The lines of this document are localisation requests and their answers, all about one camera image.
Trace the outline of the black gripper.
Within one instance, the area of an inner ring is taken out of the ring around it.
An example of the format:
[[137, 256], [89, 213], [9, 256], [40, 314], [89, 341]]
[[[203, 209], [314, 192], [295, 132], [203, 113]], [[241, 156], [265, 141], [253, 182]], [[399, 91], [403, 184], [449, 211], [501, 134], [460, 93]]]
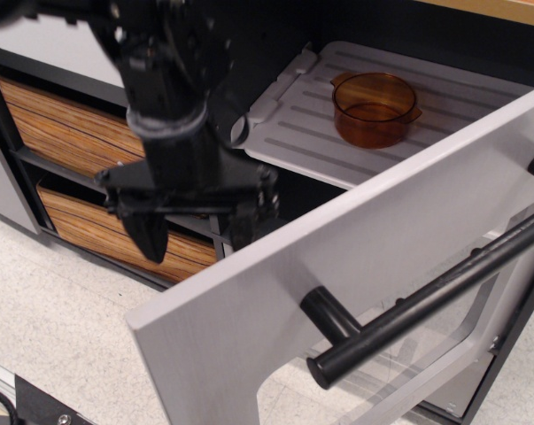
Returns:
[[190, 138], [146, 141], [143, 147], [144, 159], [105, 169], [95, 183], [107, 194], [108, 212], [149, 261], [162, 262], [166, 255], [167, 215], [235, 212], [229, 219], [234, 251], [284, 226], [275, 217], [277, 172], [226, 147], [208, 128]]

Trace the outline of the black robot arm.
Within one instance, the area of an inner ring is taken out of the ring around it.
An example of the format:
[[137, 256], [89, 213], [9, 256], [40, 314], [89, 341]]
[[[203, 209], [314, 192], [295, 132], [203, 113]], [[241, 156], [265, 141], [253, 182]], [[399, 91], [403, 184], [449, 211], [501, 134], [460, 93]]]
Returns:
[[234, 250], [266, 234], [279, 213], [277, 173], [237, 153], [209, 113], [231, 67], [211, 20], [189, 1], [0, 1], [0, 27], [40, 15], [87, 23], [120, 74], [144, 157], [95, 181], [145, 258], [163, 260], [170, 215], [228, 216]]

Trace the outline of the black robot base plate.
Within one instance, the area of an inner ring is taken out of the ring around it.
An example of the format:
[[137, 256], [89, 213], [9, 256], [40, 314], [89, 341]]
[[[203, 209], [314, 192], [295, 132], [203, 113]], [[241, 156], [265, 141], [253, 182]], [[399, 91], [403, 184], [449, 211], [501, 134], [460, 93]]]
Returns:
[[91, 425], [92, 421], [50, 394], [15, 375], [16, 409], [20, 424]]

